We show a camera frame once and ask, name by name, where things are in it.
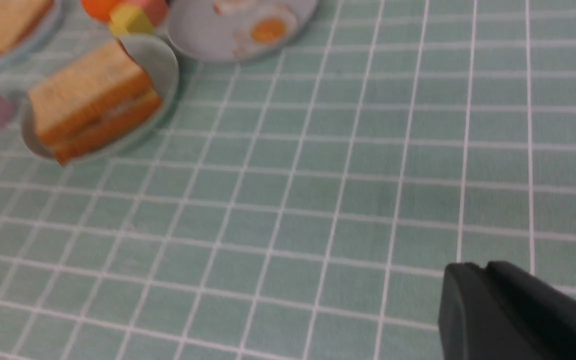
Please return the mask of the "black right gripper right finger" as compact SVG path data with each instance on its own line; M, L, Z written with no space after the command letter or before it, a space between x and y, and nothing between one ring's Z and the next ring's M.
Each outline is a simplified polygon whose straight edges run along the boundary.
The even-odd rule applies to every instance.
M485 272L528 333L558 360L576 360L576 300L505 260Z

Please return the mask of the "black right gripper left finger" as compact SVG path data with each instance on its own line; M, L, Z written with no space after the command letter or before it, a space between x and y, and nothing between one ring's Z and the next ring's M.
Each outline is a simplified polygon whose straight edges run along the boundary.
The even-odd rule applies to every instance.
M445 267L438 328L445 360L557 360L511 309L486 267Z

